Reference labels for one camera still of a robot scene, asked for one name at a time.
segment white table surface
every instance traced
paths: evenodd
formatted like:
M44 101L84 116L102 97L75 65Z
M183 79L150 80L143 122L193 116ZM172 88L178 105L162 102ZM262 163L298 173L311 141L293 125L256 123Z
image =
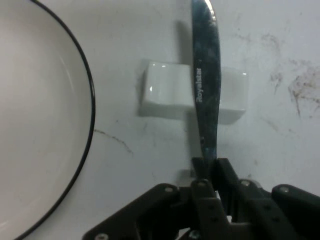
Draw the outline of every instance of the white table surface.
M86 54L96 92L95 129L106 134L94 133L75 185L26 239L79 240L154 185L190 181L190 159L200 155L197 127L137 114L148 61L192 62L190 0L41 2ZM247 113L218 127L218 156L266 190L286 183L320 195L320 2L212 3L222 66L248 72L250 84Z

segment knife blade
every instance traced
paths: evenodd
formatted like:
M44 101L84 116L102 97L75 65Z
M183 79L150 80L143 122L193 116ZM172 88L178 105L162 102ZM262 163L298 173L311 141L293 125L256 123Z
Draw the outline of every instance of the knife blade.
M210 0L192 0L194 100L202 158L192 160L198 178L209 179L217 159L221 92L220 40Z

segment bolt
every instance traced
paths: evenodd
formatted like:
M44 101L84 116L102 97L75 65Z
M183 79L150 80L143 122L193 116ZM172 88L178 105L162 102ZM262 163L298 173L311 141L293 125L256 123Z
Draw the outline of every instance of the bolt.
M109 236L105 233L99 233L94 240L109 240Z
M280 191L284 192L284 193L288 193L289 192L289 188L287 186L282 186L282 187L280 187Z
M248 187L248 186L250 185L250 182L249 182L248 180L242 180L242 181L241 181L241 184L242 184L243 186Z
M198 230L192 230L189 233L189 239L191 239L191 240L199 240L200 238L201 238L201 235Z
M174 189L172 188L172 187L166 187L165 189L164 189L167 193L172 193L173 191L174 191Z

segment plate rim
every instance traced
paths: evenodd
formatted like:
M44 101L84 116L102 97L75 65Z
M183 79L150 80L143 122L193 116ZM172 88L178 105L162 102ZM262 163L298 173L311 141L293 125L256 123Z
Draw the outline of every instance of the plate rim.
M39 2L38 0L29 0L30 2L36 4L38 7L40 7L41 9L43 9L44 11L46 11L52 18L54 18L59 24L60 26L66 31L66 33L71 37L73 43L75 44L78 52L80 53L80 56L82 58L82 61L84 63L85 66L85 70L88 76L88 81L89 81L89 87L90 87L90 95L91 95L91 120L90 120L90 128L89 128L89 135L88 135L88 139L84 148L84 152L82 154L82 158L81 161L71 179L71 181L69 182L69 184L67 185L67 187L65 188L65 190L63 191L63 193L61 194L61 196L58 198L58 200L55 202L55 204L48 210L48 212L43 215L34 225L32 225L29 229L27 229L24 233L22 233L20 236L18 236L17 238L15 238L15 240L22 240L25 237L27 237L29 234L31 234L34 230L36 230L56 209L57 207L60 205L60 203L64 200L64 198L66 197L66 195L68 194L68 192L70 191L70 189L72 188L72 186L74 185L74 183L76 182L84 164L85 161L87 159L89 150L90 150L90 146L91 146L91 142L92 142L92 138L94 135L94 128L95 128L95 120L96 120L96 94L95 94L95 88L94 88L94 82L93 82L93 77L91 74L91 70L89 67L89 63L87 61L87 58L85 56L84 51L82 50L78 40L76 39L76 37L74 36L74 34L71 32L71 30L68 28L68 26L51 10L49 9L46 5L44 5L43 3Z

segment metal knife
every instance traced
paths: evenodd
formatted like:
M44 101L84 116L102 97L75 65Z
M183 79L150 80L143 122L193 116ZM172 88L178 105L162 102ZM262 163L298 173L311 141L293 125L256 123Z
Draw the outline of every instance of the metal knife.
M217 159L221 92L220 40L210 0L192 1L193 81L202 158L192 159L198 178L209 179Z

